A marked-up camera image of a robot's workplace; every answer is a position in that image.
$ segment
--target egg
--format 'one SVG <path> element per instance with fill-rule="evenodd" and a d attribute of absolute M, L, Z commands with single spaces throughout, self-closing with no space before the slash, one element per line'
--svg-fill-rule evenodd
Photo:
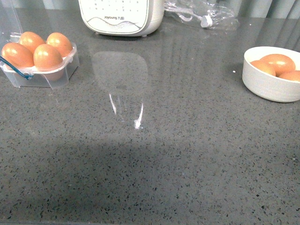
<path fill-rule="evenodd" d="M 35 49 L 46 42 L 36 33 L 27 31 L 20 36 L 19 43 L 28 48 L 32 54 Z"/>
<path fill-rule="evenodd" d="M 55 69 L 62 63 L 62 57 L 53 46 L 42 44 L 35 49 L 33 61 L 37 69 Z"/>
<path fill-rule="evenodd" d="M 61 33 L 52 33 L 47 38 L 47 44 L 55 47 L 62 57 L 66 57 L 73 50 L 72 44 L 69 39 Z"/>
<path fill-rule="evenodd" d="M 261 58 L 262 61 L 269 63 L 275 69 L 276 76 L 295 70 L 294 61 L 282 54 L 270 54 Z"/>
<path fill-rule="evenodd" d="M 251 62 L 251 65 L 267 74 L 276 76 L 274 67 L 272 65 L 270 65 L 269 63 L 266 63 L 261 60 L 255 60 L 255 61 Z"/>
<path fill-rule="evenodd" d="M 10 42 L 5 44 L 1 55 L 17 68 L 34 66 L 33 54 L 19 43 Z"/>
<path fill-rule="evenodd" d="M 300 82 L 300 70 L 294 70 L 288 73 L 281 74 L 279 78 Z"/>

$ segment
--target clear plastic egg holder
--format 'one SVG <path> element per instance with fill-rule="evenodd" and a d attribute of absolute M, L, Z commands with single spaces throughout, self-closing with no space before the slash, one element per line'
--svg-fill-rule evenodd
<path fill-rule="evenodd" d="M 18 42 L 22 28 L 17 13 L 10 0 L 0 0 L 0 49 L 8 42 Z M 36 67 L 18 68 L 25 75 L 33 75 L 29 80 L 20 76 L 0 61 L 0 68 L 15 87 L 50 87 L 52 89 L 68 84 L 70 77 L 79 66 L 77 47 L 72 43 L 73 50 L 63 58 L 63 62 L 55 68 L 38 70 Z"/>

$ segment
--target plastic bag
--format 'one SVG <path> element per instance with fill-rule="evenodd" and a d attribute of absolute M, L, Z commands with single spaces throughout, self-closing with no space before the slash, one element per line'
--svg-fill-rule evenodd
<path fill-rule="evenodd" d="M 201 0 L 165 0 L 166 15 L 184 24 L 210 30 L 237 30 L 234 12 L 219 3 Z"/>

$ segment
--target white bowl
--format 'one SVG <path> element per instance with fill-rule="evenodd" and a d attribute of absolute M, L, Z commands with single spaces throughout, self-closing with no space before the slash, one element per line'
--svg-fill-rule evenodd
<path fill-rule="evenodd" d="M 269 54 L 283 54 L 290 57 L 300 70 L 300 53 L 292 50 L 261 46 L 248 49 L 244 54 L 243 82 L 256 95 L 275 102 L 300 100 L 300 82 L 289 81 L 269 75 L 252 66 L 250 62 Z"/>

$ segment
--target kitchen appliance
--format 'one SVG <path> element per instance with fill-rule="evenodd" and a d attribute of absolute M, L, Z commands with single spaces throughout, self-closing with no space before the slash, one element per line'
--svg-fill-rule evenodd
<path fill-rule="evenodd" d="M 146 36 L 164 16 L 165 0 L 79 0 L 84 23 L 97 34 Z"/>

